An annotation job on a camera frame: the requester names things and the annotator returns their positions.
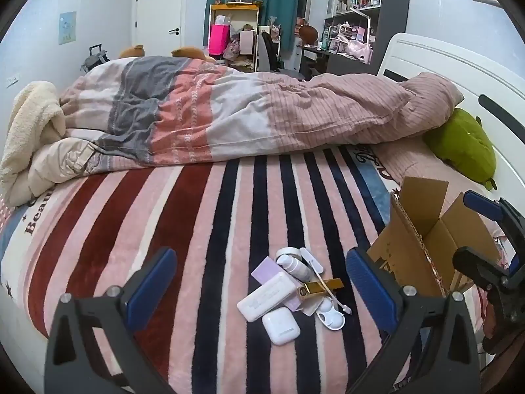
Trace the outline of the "green plush toy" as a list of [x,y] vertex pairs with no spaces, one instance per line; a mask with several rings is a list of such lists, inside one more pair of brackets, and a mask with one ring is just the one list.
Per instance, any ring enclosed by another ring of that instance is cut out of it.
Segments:
[[496,154],[480,118],[455,108],[450,119],[426,132],[423,140],[444,163],[486,190],[496,190]]

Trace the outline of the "pink ribbed pillow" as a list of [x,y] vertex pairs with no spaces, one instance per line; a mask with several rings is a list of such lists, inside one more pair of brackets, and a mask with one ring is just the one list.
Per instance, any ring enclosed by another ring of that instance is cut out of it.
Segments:
[[470,181],[435,157],[420,137],[380,143],[371,148],[399,185],[405,177],[447,182],[449,185],[441,212],[445,212],[461,192],[470,188]]

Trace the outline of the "white bed headboard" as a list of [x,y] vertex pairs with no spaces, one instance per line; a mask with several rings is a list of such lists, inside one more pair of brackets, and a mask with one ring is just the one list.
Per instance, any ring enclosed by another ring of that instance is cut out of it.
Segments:
[[496,155],[496,188],[524,211],[524,79],[489,58],[435,38],[398,33],[378,71],[401,82],[422,72],[440,75],[464,95],[460,108],[479,118]]

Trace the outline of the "blue wall poster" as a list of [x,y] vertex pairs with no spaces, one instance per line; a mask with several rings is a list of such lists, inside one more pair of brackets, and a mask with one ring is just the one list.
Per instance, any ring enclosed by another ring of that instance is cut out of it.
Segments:
[[76,12],[63,12],[59,16],[58,44],[65,45],[76,41]]

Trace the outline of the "cream fleece blanket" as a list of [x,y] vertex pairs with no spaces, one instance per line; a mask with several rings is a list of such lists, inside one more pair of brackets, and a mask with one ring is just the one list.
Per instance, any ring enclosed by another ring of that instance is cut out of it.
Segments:
[[62,139],[65,131],[54,84],[31,82],[16,95],[1,158],[1,191],[8,206],[19,207],[35,197],[29,188],[31,160],[40,148]]

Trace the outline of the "dark wall bookshelf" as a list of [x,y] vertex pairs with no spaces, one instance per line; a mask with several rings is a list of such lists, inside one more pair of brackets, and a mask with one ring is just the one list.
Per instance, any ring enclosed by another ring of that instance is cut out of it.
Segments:
[[406,30],[409,0],[328,0],[326,71],[377,74],[391,38]]

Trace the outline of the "white tape dispenser roll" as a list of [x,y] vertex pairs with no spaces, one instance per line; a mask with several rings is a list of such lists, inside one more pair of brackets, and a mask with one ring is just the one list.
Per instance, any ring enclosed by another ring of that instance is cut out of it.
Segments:
[[280,248],[280,250],[276,252],[275,260],[285,255],[292,256],[299,261],[301,261],[301,259],[303,258],[298,248],[287,246]]

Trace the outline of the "black suitcase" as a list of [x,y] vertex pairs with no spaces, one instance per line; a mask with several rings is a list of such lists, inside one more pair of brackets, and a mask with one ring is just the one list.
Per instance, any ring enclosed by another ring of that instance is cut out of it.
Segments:
[[97,66],[100,66],[110,59],[107,55],[107,52],[102,49],[102,44],[93,45],[89,47],[89,56],[83,62],[81,69],[88,73]]

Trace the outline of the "white rectangular power bank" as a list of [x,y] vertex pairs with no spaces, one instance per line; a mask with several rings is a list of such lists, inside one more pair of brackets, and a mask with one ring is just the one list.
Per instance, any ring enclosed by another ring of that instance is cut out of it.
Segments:
[[249,323],[255,322],[294,295],[297,285],[289,275],[278,273],[237,303],[237,309]]

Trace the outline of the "beige puffer jacket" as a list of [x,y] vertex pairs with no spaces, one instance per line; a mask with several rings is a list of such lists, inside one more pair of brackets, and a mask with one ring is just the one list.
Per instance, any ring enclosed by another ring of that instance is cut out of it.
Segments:
[[1,183],[5,202],[9,207],[19,207],[55,185],[81,176],[95,151],[94,145],[78,138],[43,146],[26,168]]

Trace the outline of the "white cosmetic bottle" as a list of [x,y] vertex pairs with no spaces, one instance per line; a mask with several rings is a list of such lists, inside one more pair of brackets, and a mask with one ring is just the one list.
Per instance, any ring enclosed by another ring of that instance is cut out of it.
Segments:
[[277,258],[277,265],[284,271],[301,282],[310,282],[312,277],[311,269],[295,256],[290,254],[283,254]]

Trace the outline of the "brown cardboard box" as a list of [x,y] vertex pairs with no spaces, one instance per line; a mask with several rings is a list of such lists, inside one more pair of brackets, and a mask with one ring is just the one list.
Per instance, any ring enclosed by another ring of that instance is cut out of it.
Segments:
[[424,296],[445,297],[473,285],[453,267],[460,247],[469,246],[492,263],[500,261],[494,238],[480,215],[464,205],[462,195],[442,210],[448,186],[406,177],[400,193],[391,195],[390,222],[367,251],[400,286],[415,286]]

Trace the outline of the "lilac rectangular box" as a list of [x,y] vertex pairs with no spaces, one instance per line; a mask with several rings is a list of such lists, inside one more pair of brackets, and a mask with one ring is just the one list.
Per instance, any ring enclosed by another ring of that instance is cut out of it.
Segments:
[[[284,271],[282,267],[277,265],[276,262],[270,257],[265,257],[262,260],[262,262],[251,272],[251,276],[257,282],[263,285],[266,282],[268,282],[270,279],[272,279],[274,276],[280,273],[287,276],[291,280],[291,282],[294,284],[295,288],[298,288],[301,286],[301,283],[296,278],[292,277],[290,274]],[[298,295],[298,293],[294,293],[293,295],[290,295],[289,297],[287,297],[286,301],[284,301],[284,305],[293,312],[300,311],[303,309],[303,301]]]

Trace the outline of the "white earbuds case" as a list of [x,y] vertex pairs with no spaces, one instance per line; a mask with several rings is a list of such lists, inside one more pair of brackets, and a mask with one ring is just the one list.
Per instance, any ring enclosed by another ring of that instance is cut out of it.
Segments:
[[262,324],[270,341],[277,346],[285,345],[301,335],[301,329],[287,307],[280,307],[265,314]]

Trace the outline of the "magenta gift bag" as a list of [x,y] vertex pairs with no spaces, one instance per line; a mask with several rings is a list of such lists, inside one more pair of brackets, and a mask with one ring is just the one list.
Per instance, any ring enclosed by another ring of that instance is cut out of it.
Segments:
[[229,24],[213,24],[211,26],[208,52],[211,56],[220,56],[225,51],[230,41]]

